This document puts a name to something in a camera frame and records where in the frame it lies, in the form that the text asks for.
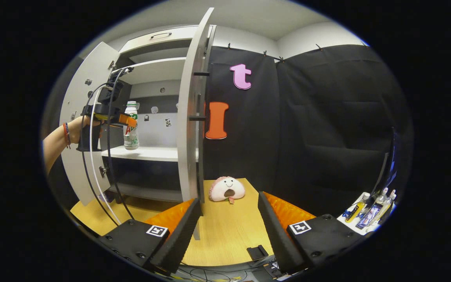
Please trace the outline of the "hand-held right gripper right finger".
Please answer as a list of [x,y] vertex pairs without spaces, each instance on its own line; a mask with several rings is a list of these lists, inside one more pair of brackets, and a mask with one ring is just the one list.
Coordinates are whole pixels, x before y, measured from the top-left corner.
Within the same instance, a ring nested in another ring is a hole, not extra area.
[[258,210],[283,273],[329,264],[364,240],[331,214],[314,216],[267,192],[258,193]]

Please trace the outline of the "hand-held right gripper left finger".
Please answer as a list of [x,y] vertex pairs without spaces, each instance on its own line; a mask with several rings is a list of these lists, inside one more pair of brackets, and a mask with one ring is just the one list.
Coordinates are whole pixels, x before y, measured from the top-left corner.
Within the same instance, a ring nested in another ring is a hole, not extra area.
[[201,214],[199,199],[193,198],[142,222],[129,219],[99,243],[145,271],[170,275],[178,270]]

